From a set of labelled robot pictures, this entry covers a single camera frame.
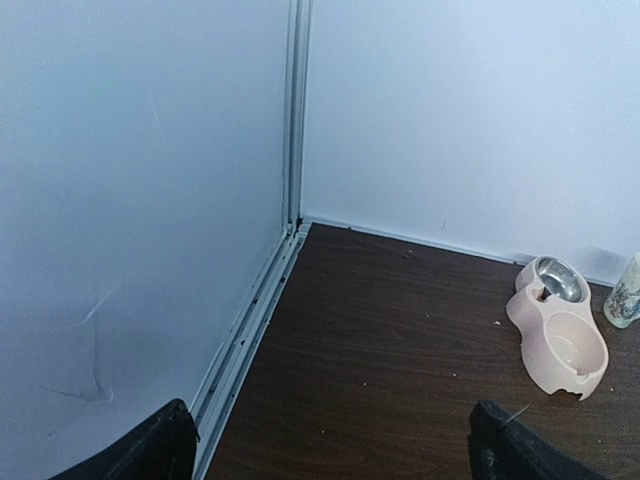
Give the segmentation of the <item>aluminium corner post left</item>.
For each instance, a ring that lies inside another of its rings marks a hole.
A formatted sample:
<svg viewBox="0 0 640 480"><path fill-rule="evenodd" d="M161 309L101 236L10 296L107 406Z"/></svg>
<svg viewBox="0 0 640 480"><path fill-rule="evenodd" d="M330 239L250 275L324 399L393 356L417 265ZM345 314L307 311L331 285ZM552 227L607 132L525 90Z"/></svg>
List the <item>aluminium corner post left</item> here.
<svg viewBox="0 0 640 480"><path fill-rule="evenodd" d="M283 136L283 226L293 236L302 223L302 166L306 87L313 1L289 2L286 43L284 136Z"/></svg>

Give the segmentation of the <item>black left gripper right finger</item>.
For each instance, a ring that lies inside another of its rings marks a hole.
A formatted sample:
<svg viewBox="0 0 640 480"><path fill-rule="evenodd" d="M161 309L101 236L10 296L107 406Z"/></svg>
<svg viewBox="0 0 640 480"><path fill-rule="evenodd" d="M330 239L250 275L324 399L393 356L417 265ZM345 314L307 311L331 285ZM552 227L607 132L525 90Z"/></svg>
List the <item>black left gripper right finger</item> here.
<svg viewBox="0 0 640 480"><path fill-rule="evenodd" d="M468 454L474 479L602 479L547 443L497 403L481 400L469 417Z"/></svg>

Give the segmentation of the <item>white patterned ceramic mug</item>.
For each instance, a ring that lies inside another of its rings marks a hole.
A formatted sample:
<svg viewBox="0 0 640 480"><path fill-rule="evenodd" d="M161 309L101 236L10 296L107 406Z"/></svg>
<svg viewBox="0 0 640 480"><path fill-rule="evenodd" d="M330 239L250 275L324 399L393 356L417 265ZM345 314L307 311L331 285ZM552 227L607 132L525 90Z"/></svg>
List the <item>white patterned ceramic mug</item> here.
<svg viewBox="0 0 640 480"><path fill-rule="evenodd" d="M635 253L607 297L603 311L616 328L625 329L639 319L639 254Z"/></svg>

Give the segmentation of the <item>stainless steel bowl insert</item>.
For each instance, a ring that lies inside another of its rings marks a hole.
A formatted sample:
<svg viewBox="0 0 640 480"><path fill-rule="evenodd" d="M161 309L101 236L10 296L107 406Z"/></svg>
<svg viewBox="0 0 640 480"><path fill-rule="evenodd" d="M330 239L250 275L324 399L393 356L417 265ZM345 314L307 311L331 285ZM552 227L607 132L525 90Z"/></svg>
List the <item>stainless steel bowl insert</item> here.
<svg viewBox="0 0 640 480"><path fill-rule="evenodd" d="M546 296L554 295L569 303L585 300L586 291L578 273L564 261L540 257L535 261L535 272L544 285Z"/></svg>

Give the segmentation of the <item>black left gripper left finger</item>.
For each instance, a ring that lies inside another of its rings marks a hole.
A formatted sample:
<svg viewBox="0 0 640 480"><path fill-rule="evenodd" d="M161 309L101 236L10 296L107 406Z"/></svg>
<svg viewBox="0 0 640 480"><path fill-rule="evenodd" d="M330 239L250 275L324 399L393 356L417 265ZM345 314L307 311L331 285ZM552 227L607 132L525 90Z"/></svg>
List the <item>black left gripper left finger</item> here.
<svg viewBox="0 0 640 480"><path fill-rule="evenodd" d="M196 425L181 399L173 399L112 445L57 474L58 480L191 480Z"/></svg>

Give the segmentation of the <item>pink double pet feeder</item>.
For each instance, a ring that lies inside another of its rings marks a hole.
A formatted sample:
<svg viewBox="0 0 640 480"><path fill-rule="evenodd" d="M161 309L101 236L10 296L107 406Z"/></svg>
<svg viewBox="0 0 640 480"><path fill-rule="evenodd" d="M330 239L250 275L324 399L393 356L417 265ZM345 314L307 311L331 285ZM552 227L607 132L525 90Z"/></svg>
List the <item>pink double pet feeder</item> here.
<svg viewBox="0 0 640 480"><path fill-rule="evenodd" d="M532 381L545 393L565 391L589 398L609 363L609 351L591 309L591 289L579 275L586 298L569 303L549 295L531 260L517 275L506 314L521 335L521 358Z"/></svg>

